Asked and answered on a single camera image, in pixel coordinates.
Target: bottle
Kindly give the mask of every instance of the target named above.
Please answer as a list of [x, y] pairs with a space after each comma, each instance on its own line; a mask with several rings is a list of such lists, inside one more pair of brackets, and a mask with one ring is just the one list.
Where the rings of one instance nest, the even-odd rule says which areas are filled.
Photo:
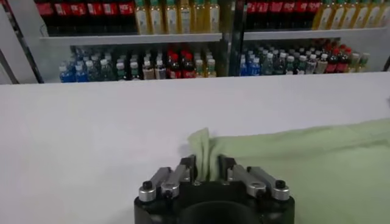
[[151, 34], [163, 34], [163, 12], [157, 0], [151, 0]]
[[331, 6], [331, 0], [322, 0], [322, 5], [314, 17], [313, 30], [324, 30], [327, 28], [327, 23], [333, 10]]
[[281, 21], [280, 28], [281, 29], [290, 29], [292, 28], [292, 18], [295, 8], [295, 0], [286, 0], [282, 7], [281, 12]]
[[219, 32], [219, 5], [217, 0], [210, 0], [210, 6], [208, 6], [208, 33], [218, 33]]
[[185, 60], [183, 63], [183, 79], [193, 79], [195, 78], [193, 56], [190, 53], [185, 55]]
[[339, 49], [334, 48], [332, 54], [328, 59], [328, 65], [327, 68], [325, 69], [325, 73], [335, 73], [338, 64], [338, 54], [339, 54]]
[[137, 20], [138, 34], [147, 35], [149, 34], [149, 15], [144, 3], [144, 0], [136, 0], [135, 18]]
[[344, 14], [344, 0], [336, 0], [336, 4], [332, 8], [333, 10], [328, 20], [327, 29], [335, 30], [339, 28], [341, 18]]
[[314, 17], [316, 16], [320, 5], [321, 0], [309, 0], [305, 17], [305, 28], [312, 28]]
[[180, 1], [179, 8], [179, 32], [180, 33], [191, 33], [192, 32], [192, 11], [188, 0]]
[[274, 62], [274, 74], [286, 74], [286, 53], [280, 53], [280, 57]]
[[274, 0], [269, 6], [268, 28], [279, 29], [281, 14], [282, 14], [283, 1]]
[[321, 59], [317, 61], [317, 67], [314, 70], [315, 74], [323, 74], [325, 72], [325, 69], [328, 66], [327, 58], [328, 58], [327, 54], [321, 55]]
[[178, 27], [177, 27], [177, 8], [175, 5], [174, 0], [167, 0], [166, 1], [166, 31], [168, 34], [177, 34], [178, 33]]
[[356, 14], [356, 0], [347, 0], [346, 8], [341, 17], [339, 29], [348, 29], [351, 26], [352, 18]]
[[74, 73], [69, 71], [66, 66], [60, 66], [60, 80], [62, 83], [75, 82]]
[[293, 75], [293, 74], [294, 74], [294, 57], [288, 56], [287, 64], [286, 64], [286, 75]]
[[207, 77], [209, 77], [209, 78], [217, 77], [217, 73], [215, 71], [215, 60], [214, 59], [207, 60]]
[[377, 18], [380, 10], [380, 1], [381, 0], [372, 0], [371, 4], [369, 5], [366, 17], [363, 20], [363, 28], [375, 27], [375, 19]]
[[317, 66], [316, 55], [312, 54], [310, 55], [310, 58], [306, 63], [305, 74], [314, 74], [314, 70], [316, 69], [316, 66]]
[[389, 22], [390, 17], [390, 1], [384, 0], [377, 18], [375, 19], [375, 27], [385, 27]]
[[358, 64], [359, 64], [359, 57], [360, 57], [360, 55], [357, 53], [352, 54], [351, 63], [348, 65], [348, 69], [347, 69], [348, 73], [356, 72], [356, 69], [357, 69]]
[[272, 75], [274, 73], [274, 62], [273, 59], [274, 55], [272, 53], [267, 54], [267, 58], [263, 63], [263, 75]]
[[370, 57], [370, 54], [363, 53], [363, 56], [361, 56], [361, 59], [359, 61], [359, 66], [358, 66], [357, 72], [366, 72], [367, 62], [368, 62], [369, 57]]
[[298, 67], [297, 67], [297, 74], [298, 75], [304, 75], [305, 74], [305, 71], [306, 71], [306, 56], [304, 55], [301, 55], [299, 56], [299, 64], [298, 64]]
[[194, 31], [196, 33], [205, 32], [206, 9], [204, 0], [195, 0], [194, 2]]
[[135, 61], [130, 63], [130, 74], [132, 80], [134, 81], [141, 80], [140, 73], [138, 70], [138, 63]]
[[368, 0], [361, 0], [356, 7], [355, 15], [352, 18], [350, 28], [357, 29], [363, 27], [363, 21], [368, 11]]

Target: cola bottle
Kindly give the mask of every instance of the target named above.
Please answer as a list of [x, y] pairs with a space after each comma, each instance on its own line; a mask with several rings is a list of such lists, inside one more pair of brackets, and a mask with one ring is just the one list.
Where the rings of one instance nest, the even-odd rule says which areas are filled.
[[90, 14], [89, 31], [91, 33], [104, 33], [105, 16], [101, 0], [87, 0], [87, 7]]

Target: yellow drink bottle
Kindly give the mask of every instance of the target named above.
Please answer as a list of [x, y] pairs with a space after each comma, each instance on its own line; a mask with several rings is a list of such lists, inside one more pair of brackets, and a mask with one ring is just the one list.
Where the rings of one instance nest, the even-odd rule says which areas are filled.
[[313, 20], [313, 30], [324, 30], [327, 27], [328, 20], [332, 14], [332, 1], [331, 0], [322, 0], [322, 5], [320, 6], [316, 16]]
[[358, 29], [362, 28], [364, 18], [367, 15], [368, 11], [368, 0], [361, 0], [361, 2], [356, 7], [355, 16], [352, 18], [350, 28]]
[[351, 25], [352, 18], [356, 14], [356, 0], [347, 0], [346, 9], [341, 18], [339, 29], [348, 29]]
[[335, 30], [339, 28], [344, 11], [344, 0], [337, 0], [329, 17], [327, 29]]
[[373, 28], [375, 25], [375, 19], [378, 16], [380, 10], [380, 0], [372, 0], [368, 8], [368, 13], [363, 21], [363, 28]]

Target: light green towel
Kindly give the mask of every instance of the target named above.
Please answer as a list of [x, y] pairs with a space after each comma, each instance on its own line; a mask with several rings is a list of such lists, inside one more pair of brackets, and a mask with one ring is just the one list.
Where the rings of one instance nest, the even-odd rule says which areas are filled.
[[219, 154], [285, 180], [296, 224], [390, 223], [390, 119], [217, 138], [203, 129], [188, 140], [200, 180], [215, 180]]

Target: beverage bottle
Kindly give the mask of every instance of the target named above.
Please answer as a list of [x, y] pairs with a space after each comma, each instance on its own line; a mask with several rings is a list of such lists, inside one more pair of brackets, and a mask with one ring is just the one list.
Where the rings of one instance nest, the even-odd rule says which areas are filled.
[[371, 4], [369, 4], [368, 12], [363, 20], [363, 28], [375, 27], [375, 19], [380, 11], [380, 1], [381, 0], [372, 0]]
[[314, 74], [314, 70], [316, 69], [316, 66], [317, 66], [316, 55], [312, 54], [310, 55], [310, 58], [306, 63], [305, 74]]
[[327, 54], [322, 54], [321, 59], [317, 61], [317, 67], [314, 70], [315, 74], [323, 74], [325, 72], [325, 69], [328, 66], [328, 55]]
[[268, 28], [270, 29], [279, 29], [280, 28], [280, 19], [282, 14], [283, 1], [282, 0], [273, 0], [269, 5], [269, 18], [268, 18]]
[[39, 15], [42, 17], [49, 35], [58, 34], [57, 15], [50, 0], [34, 0]]
[[136, 0], [135, 18], [137, 20], [138, 34], [149, 34], [149, 14], [147, 12], [144, 0]]
[[316, 16], [320, 5], [321, 0], [309, 0], [305, 18], [305, 28], [312, 28], [314, 17]]
[[331, 6], [331, 0], [322, 0], [322, 5], [314, 17], [313, 30], [324, 30], [327, 28], [328, 20], [333, 11]]
[[274, 62], [272, 59], [274, 58], [274, 55], [272, 53], [267, 54], [267, 59], [263, 63], [263, 75], [272, 75], [274, 73]]
[[295, 0], [286, 0], [282, 7], [280, 28], [290, 29], [292, 28], [292, 18], [295, 8]]
[[339, 54], [339, 49], [334, 48], [332, 54], [328, 59], [328, 65], [327, 68], [325, 69], [325, 73], [335, 73], [338, 64], [338, 54]]
[[157, 0], [151, 0], [151, 34], [163, 34], [163, 12]]
[[359, 64], [359, 57], [360, 57], [360, 55], [357, 53], [352, 54], [351, 63], [348, 65], [348, 69], [347, 69], [348, 73], [356, 72], [356, 69], [357, 69], [358, 64]]
[[69, 71], [66, 66], [60, 66], [60, 80], [62, 83], [75, 82], [74, 73]]
[[87, 4], [82, 0], [68, 0], [73, 15], [73, 24], [76, 32], [80, 34], [88, 33], [90, 18], [88, 15]]
[[194, 2], [194, 31], [203, 33], [205, 31], [206, 8], [204, 0], [195, 0]]
[[185, 55], [185, 61], [183, 64], [183, 79], [193, 79], [195, 78], [193, 56], [189, 53]]
[[215, 71], [215, 60], [214, 59], [207, 60], [207, 77], [209, 77], [209, 78], [217, 77], [217, 73]]
[[288, 56], [287, 63], [286, 63], [286, 75], [293, 75], [293, 74], [294, 74], [294, 57]]
[[219, 5], [217, 0], [210, 0], [210, 5], [207, 7], [207, 32], [218, 33], [219, 32]]
[[74, 17], [71, 4], [67, 0], [52, 0], [57, 14], [58, 32], [62, 35], [74, 35]]
[[361, 0], [356, 7], [355, 15], [352, 18], [350, 28], [357, 29], [363, 27], [363, 21], [368, 11], [368, 0]]
[[90, 14], [90, 29], [91, 33], [105, 32], [105, 16], [101, 0], [86, 0], [88, 13]]
[[348, 29], [351, 26], [352, 18], [356, 14], [356, 0], [347, 0], [344, 14], [341, 17], [339, 29]]
[[137, 22], [135, 19], [135, 6], [134, 0], [117, 0], [119, 14], [120, 14], [120, 25], [122, 31], [125, 33], [136, 33]]
[[177, 34], [177, 8], [174, 0], [166, 1], [166, 31], [168, 34]]
[[165, 79], [166, 69], [162, 59], [157, 60], [156, 67], [154, 68], [154, 75], [156, 79]]
[[295, 3], [292, 22], [292, 27], [294, 29], [303, 29], [305, 27], [307, 1], [308, 0], [297, 0]]
[[180, 33], [191, 33], [192, 27], [192, 11], [188, 0], [180, 1], [179, 8], [179, 32]]
[[375, 27], [385, 27], [389, 22], [390, 17], [390, 0], [384, 0], [377, 18], [375, 19]]

